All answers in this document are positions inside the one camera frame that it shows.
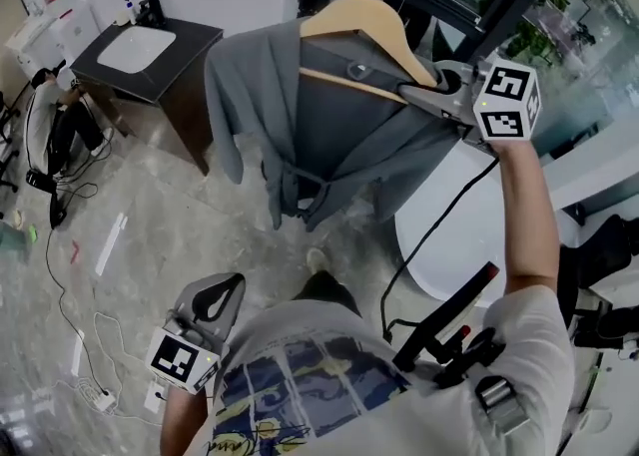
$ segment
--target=fiducial marker cube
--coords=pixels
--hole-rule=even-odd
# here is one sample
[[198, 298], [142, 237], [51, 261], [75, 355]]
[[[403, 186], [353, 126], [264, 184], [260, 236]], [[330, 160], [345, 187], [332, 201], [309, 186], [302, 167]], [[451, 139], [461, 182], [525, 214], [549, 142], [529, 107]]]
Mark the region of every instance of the fiducial marker cube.
[[473, 106], [485, 141], [528, 141], [541, 112], [537, 72], [496, 59]]

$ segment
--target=faucet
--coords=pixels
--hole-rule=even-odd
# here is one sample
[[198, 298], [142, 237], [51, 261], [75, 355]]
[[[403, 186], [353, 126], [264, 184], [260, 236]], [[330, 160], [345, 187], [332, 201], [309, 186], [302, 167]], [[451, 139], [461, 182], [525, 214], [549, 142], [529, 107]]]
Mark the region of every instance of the faucet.
[[160, 0], [143, 0], [140, 2], [140, 13], [136, 17], [136, 23], [143, 27], [164, 27], [167, 19], [162, 11]]

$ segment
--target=graphic print on t-shirt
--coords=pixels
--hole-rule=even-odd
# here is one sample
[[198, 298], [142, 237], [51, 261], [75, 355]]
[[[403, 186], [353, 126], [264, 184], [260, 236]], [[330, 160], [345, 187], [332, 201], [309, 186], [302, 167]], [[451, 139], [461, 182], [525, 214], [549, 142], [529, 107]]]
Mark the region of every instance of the graphic print on t-shirt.
[[351, 337], [302, 339], [224, 376], [224, 405], [203, 454], [274, 456], [387, 402], [408, 382]]

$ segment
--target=person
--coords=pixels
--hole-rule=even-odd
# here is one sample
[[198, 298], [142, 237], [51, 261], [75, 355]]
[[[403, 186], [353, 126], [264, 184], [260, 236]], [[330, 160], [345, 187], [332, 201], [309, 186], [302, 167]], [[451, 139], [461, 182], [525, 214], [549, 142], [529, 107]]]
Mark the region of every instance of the person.
[[532, 145], [495, 148], [507, 280], [484, 325], [505, 349], [487, 369], [512, 385], [530, 419], [523, 427], [499, 438], [468, 380], [440, 389], [427, 364], [399, 372], [395, 351], [366, 326], [313, 249], [308, 264], [316, 274], [301, 295], [262, 312], [231, 341], [211, 415], [204, 392], [171, 387], [162, 456], [554, 455], [575, 379], [557, 301], [559, 237]]
[[46, 68], [33, 76], [31, 86], [35, 93], [27, 108], [24, 130], [29, 167], [48, 176], [60, 173], [69, 162], [76, 134], [94, 157], [99, 156], [111, 141], [113, 128], [104, 133], [100, 130], [80, 101], [80, 88], [64, 91]]

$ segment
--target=gray bathrobe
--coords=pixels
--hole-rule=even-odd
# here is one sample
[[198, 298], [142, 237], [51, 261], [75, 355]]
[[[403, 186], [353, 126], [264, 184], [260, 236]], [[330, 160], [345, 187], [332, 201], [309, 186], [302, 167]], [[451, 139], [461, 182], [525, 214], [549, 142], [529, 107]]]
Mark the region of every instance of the gray bathrobe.
[[[285, 214], [313, 230], [372, 182], [384, 220], [454, 146], [456, 127], [414, 106], [301, 76], [305, 66], [392, 92], [411, 81], [371, 41], [354, 33], [301, 40], [301, 23], [239, 34], [209, 51], [205, 85], [216, 152], [239, 184], [244, 166], [233, 135], [257, 136], [275, 228]], [[301, 199], [312, 201], [303, 209]]]

